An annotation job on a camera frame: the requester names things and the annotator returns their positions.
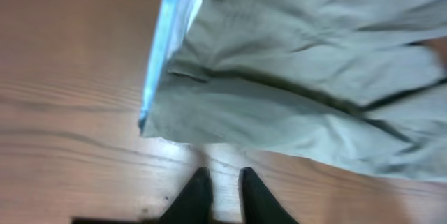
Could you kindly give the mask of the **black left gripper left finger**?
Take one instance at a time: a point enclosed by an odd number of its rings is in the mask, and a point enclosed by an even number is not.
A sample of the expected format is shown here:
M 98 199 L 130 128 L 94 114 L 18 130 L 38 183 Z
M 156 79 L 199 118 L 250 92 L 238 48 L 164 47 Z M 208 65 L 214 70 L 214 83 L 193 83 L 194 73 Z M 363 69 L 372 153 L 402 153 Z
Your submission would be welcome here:
M 210 172 L 200 167 L 159 218 L 159 224 L 207 224 L 211 219 L 212 201 Z

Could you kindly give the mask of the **khaki green shorts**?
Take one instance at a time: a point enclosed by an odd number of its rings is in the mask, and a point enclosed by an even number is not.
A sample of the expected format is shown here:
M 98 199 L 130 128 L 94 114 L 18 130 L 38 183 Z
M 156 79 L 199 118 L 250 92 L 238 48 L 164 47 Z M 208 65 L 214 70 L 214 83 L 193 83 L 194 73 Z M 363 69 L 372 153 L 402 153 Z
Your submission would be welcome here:
M 446 0 L 161 0 L 143 137 L 446 180 Z

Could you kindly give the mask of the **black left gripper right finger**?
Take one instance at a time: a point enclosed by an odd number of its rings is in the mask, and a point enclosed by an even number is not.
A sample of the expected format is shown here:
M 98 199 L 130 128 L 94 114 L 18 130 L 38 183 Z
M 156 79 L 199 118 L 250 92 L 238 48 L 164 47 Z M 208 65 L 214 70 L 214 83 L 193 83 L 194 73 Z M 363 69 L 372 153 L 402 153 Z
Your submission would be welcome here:
M 253 168 L 244 167 L 240 170 L 240 190 L 246 224 L 298 224 Z

